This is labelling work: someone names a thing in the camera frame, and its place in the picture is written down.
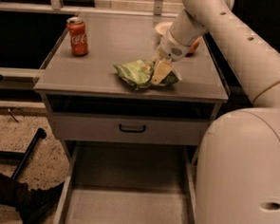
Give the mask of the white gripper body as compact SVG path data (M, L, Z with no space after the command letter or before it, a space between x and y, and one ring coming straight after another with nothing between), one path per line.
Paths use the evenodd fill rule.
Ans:
M164 35L160 37L159 47L156 50L156 58L165 58L176 62L182 60L190 49L190 46L182 45L173 37L170 31L166 31Z

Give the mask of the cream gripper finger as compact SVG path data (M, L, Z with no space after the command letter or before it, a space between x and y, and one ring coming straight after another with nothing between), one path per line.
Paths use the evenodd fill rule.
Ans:
M150 82L154 85L160 84L162 80L172 71L172 66L173 64L169 60L158 60L154 67L154 74Z
M159 59L160 59L160 54L159 54L159 48L158 48L158 49L155 50L151 61L156 62Z

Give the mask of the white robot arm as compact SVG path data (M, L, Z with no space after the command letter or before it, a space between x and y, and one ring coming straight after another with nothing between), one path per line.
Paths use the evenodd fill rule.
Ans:
M280 224L280 53L226 0L182 0L155 56L181 60L209 32L252 103L217 118L198 146L195 224Z

